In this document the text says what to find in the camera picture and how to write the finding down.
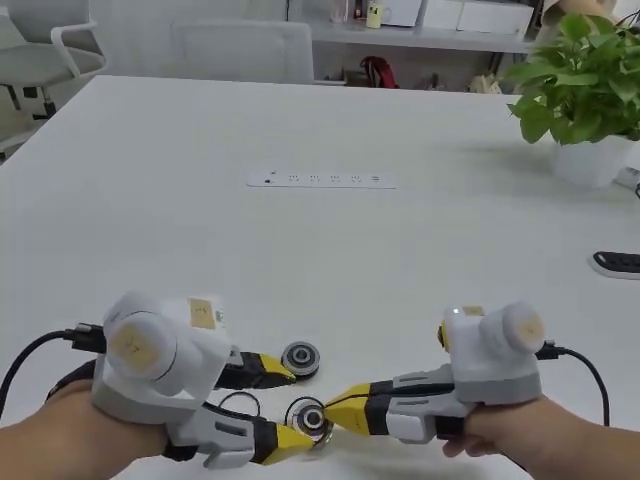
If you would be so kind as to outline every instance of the label sticker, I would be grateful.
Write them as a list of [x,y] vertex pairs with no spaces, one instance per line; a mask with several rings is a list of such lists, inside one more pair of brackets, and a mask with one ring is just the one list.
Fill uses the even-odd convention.
[[134,325],[117,332],[109,347],[135,372],[144,373],[158,361],[158,349]]
[[465,315],[470,317],[484,317],[484,308],[480,305],[467,305],[466,307],[462,307]]
[[213,330],[216,328],[213,307],[211,302],[199,298],[189,299],[191,309],[191,326]]

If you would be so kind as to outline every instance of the human hand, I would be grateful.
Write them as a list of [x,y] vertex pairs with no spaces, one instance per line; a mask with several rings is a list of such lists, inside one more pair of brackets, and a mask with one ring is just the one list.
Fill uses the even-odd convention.
[[49,451],[64,464],[60,478],[69,480],[112,478],[137,459],[161,455],[167,444],[163,426],[121,422],[95,408],[89,380],[61,389],[23,428],[49,438]]
[[479,407],[465,422],[465,436],[449,441],[444,454],[503,454],[536,478],[562,469],[580,455],[592,425],[547,398],[509,407]]

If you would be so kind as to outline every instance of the white shelf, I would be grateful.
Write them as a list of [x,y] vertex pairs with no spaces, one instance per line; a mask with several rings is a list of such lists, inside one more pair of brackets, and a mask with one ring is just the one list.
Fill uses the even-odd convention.
[[291,0],[289,20],[308,23],[311,27],[313,40],[317,42],[498,53],[527,53],[534,45],[533,41],[521,40],[515,35],[461,32],[426,27],[382,27],[379,30],[374,30],[366,28],[364,24],[356,21],[336,25],[329,20],[328,12],[304,3],[304,0]]

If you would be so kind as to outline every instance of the ball bearing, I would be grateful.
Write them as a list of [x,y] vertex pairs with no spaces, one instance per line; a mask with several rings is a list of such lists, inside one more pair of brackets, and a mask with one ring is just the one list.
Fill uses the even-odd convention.
[[294,342],[284,349],[282,365],[298,380],[309,379],[320,368],[320,352],[308,342]]

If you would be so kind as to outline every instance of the table surface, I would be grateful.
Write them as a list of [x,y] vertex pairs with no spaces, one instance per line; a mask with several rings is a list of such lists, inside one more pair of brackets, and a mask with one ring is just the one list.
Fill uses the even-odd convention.
[[[447,361],[435,331],[450,305],[526,299],[548,334],[590,357],[613,423],[640,429],[640,283],[594,273],[600,249],[637,252],[629,190],[551,177],[550,142],[525,144],[508,97],[98,77],[0,170],[0,364],[36,336],[100,322],[123,292],[217,292],[244,349],[322,354],[291,400]],[[262,169],[388,174],[396,190],[250,188]],[[40,405],[87,357],[43,347],[18,375],[5,422]],[[545,392],[593,420],[581,365],[542,365]],[[440,446],[336,433],[319,457],[207,472],[139,462],[121,478],[526,478],[501,458],[446,460]]]

